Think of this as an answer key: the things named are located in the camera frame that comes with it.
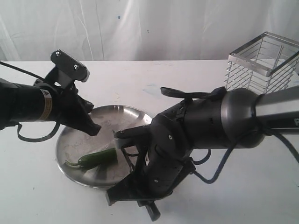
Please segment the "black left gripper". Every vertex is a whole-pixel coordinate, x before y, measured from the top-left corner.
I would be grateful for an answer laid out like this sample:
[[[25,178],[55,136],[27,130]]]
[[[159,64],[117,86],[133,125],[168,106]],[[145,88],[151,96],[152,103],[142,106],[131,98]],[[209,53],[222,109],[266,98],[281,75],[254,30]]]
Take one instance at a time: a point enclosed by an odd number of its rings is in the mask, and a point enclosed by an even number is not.
[[[94,108],[94,104],[79,96],[75,81],[56,66],[45,78],[47,84],[60,84],[60,86],[54,86],[57,91],[57,120],[65,126],[70,126],[90,136],[96,136],[101,129],[101,125],[94,123],[89,115]]]

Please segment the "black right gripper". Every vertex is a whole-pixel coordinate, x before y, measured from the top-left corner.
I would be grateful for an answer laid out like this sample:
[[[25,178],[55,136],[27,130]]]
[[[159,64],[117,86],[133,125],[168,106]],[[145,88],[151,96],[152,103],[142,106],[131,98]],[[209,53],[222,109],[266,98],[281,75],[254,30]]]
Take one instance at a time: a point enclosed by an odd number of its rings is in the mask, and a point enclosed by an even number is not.
[[[135,169],[115,186],[106,191],[109,206],[120,201],[136,201],[145,207],[152,221],[160,218],[161,213],[155,201],[168,197],[173,190],[195,170],[188,157],[178,161],[159,155],[155,150],[149,156],[148,165],[138,157]]]

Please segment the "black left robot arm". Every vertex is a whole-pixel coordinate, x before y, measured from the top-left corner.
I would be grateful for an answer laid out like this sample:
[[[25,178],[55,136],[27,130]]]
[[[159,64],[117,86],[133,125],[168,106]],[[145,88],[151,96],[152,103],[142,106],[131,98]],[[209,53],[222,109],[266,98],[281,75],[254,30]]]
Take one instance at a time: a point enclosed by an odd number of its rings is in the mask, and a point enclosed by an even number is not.
[[[33,85],[0,81],[0,128],[17,126],[23,122],[55,122],[53,130],[39,139],[18,138],[29,142],[40,142],[51,138],[64,125],[90,136],[99,133],[101,126],[94,123],[90,112],[94,105],[78,94],[75,81],[85,82],[88,69],[74,63],[66,68],[54,66],[45,78],[38,78]]]

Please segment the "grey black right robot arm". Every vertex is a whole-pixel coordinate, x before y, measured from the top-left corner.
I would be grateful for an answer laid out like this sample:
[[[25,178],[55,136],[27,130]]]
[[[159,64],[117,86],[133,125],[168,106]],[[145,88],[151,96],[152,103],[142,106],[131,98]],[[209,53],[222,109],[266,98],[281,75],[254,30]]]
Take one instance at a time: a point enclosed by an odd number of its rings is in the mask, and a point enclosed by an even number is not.
[[[161,88],[161,93],[180,102],[157,114],[150,124],[127,128],[114,134],[120,150],[135,146],[136,163],[131,172],[106,191],[109,205],[135,201],[146,207],[152,221],[160,218],[155,201],[171,195],[196,166],[194,149],[226,150],[212,178],[201,174],[204,183],[214,183],[234,149],[255,148],[265,136],[277,137],[295,159],[298,151],[286,138],[299,132],[299,88],[256,94],[239,88],[227,91],[183,92]]]

